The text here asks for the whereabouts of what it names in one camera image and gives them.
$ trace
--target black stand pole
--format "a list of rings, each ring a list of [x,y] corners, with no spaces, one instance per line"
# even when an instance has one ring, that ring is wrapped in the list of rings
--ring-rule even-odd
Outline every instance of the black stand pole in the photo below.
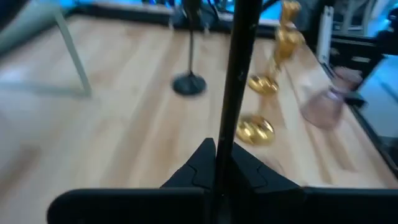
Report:
[[[188,62],[188,72],[177,77],[173,83],[173,90],[183,96],[195,96],[202,93],[206,89],[206,81],[195,75],[192,71],[193,67],[193,15],[192,11],[185,11],[188,17],[189,23],[189,35],[190,35],[190,43],[189,43],[189,62]]]
[[[262,0],[237,0],[235,4],[220,135],[216,155],[215,198],[212,208],[212,212],[215,215],[220,209],[222,195],[226,193],[226,171],[231,161],[236,124],[248,78],[254,40],[262,9],[261,6]]]

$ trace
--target gold statue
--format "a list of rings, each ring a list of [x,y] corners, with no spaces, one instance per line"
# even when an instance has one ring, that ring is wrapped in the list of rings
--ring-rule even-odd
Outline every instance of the gold statue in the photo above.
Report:
[[[302,45],[304,36],[297,30],[278,29],[276,46],[272,57],[266,63],[267,70],[262,75],[253,75],[248,85],[262,95],[271,95],[279,90],[276,76],[280,73],[282,62],[292,57],[297,46]]]
[[[239,118],[236,136],[242,142],[252,145],[271,143],[275,131],[271,124],[260,115],[244,115]]]
[[[282,15],[280,27],[275,33],[276,45],[272,57],[266,63],[266,71],[261,75],[253,75],[248,80],[248,85],[262,95],[272,95],[279,90],[276,76],[280,73],[283,61],[291,58],[294,50],[304,43],[303,35],[289,28],[295,15],[300,10],[297,1],[285,0],[282,3]],[[261,108],[258,114],[246,114],[239,118],[236,127],[236,136],[245,143],[252,145],[264,145],[271,143],[275,138],[272,125],[261,116]]]
[[[301,9],[296,1],[283,1],[280,27],[275,33],[276,45],[272,57],[266,63],[266,71],[261,75],[253,75],[248,85],[262,95],[271,95],[279,90],[276,76],[280,73],[283,61],[292,57],[294,50],[302,45],[304,36],[297,30],[289,28],[289,23]]]

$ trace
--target gold trophy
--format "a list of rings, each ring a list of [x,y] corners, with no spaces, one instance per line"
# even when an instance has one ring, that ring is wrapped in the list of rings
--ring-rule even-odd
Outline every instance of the gold trophy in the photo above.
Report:
[[[275,33],[276,45],[272,57],[266,63],[266,71],[261,75],[253,75],[248,85],[262,95],[272,95],[279,90],[276,76],[280,73],[282,62],[292,57],[295,49],[305,40],[303,35],[288,27],[294,16],[300,10],[300,4],[295,1],[283,1],[280,27]]]
[[[300,8],[300,4],[296,1],[285,0],[282,3],[280,27],[275,33],[274,53],[266,63],[266,71],[262,75],[253,75],[248,80],[248,85],[261,95],[272,95],[278,91],[279,86],[275,79],[280,73],[282,62],[291,58],[294,50],[304,43],[303,35],[288,27]],[[245,114],[239,118],[236,135],[243,142],[258,146],[269,144],[274,140],[274,128],[261,116],[261,110],[262,108],[258,114]]]

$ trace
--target desk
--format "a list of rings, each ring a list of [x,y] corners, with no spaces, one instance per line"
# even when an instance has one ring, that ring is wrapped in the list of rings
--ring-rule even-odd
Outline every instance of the desk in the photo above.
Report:
[[[195,36],[193,67],[208,89],[198,98],[182,98],[170,81],[187,69],[188,32],[86,17],[68,21],[93,96],[0,91],[0,129],[12,129],[15,136],[10,147],[0,148],[0,162],[7,162],[0,175],[14,174],[0,177],[0,223],[43,224],[49,203],[70,189],[159,187],[202,140],[217,141],[228,35]],[[273,44],[256,41],[251,73],[264,70]],[[0,61],[0,80],[78,88],[75,74],[57,29]],[[275,142],[240,145],[301,185],[398,186],[347,108],[332,133],[301,118],[299,105],[329,82],[307,47],[286,63],[278,79],[277,97],[264,100],[246,88],[242,107],[250,113],[264,107]]]

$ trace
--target gold round base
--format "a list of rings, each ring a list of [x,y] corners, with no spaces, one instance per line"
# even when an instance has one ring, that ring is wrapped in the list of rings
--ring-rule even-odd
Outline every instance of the gold round base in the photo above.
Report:
[[[262,116],[250,114],[239,118],[236,136],[242,142],[260,146],[271,143],[275,139],[275,131]]]
[[[253,75],[248,80],[249,87],[261,95],[272,95],[278,92],[278,83],[270,77]]]

